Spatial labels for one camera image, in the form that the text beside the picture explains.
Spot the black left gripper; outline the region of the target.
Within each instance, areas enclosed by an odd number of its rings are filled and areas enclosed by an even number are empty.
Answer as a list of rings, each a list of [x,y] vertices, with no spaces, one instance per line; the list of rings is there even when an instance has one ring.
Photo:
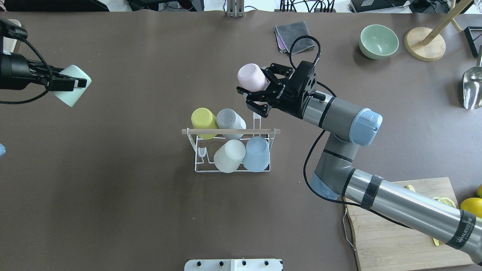
[[[6,19],[0,19],[0,87],[1,89],[9,90],[23,90],[28,84],[41,84],[50,91],[73,91],[75,87],[86,87],[87,79],[80,75],[62,75],[60,72],[65,72],[67,69],[60,67],[53,67],[47,65],[52,71],[53,83],[49,85],[48,70],[43,63],[38,62],[38,75],[33,73],[29,68],[29,61],[20,54],[11,53],[10,55],[4,52],[3,41],[4,38],[13,38],[20,40],[26,39],[28,33],[22,27],[15,25]]]

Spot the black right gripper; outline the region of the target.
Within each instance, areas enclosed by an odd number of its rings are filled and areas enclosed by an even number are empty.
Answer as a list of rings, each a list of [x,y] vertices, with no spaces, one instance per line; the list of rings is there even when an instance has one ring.
[[[296,118],[303,118],[308,95],[315,91],[315,65],[301,61],[297,68],[272,63],[262,67],[267,86],[263,91],[248,91],[236,87],[246,98],[248,109],[261,117],[267,117],[272,108]]]

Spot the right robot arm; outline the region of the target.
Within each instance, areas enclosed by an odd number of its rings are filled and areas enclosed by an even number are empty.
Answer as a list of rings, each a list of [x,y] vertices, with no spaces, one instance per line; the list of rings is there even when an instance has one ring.
[[[308,184],[315,195],[335,203],[343,196],[350,199],[349,205],[443,241],[480,265],[479,217],[352,166],[358,148],[372,143],[383,118],[338,98],[331,90],[326,94],[316,89],[320,82],[315,65],[320,54],[297,67],[246,64],[238,71],[236,90],[246,98],[247,107],[263,118],[275,108],[330,133]]]

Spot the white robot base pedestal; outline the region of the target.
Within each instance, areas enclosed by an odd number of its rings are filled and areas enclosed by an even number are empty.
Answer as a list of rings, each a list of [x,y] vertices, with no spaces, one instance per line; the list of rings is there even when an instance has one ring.
[[[282,271],[280,259],[192,259],[184,271]]]

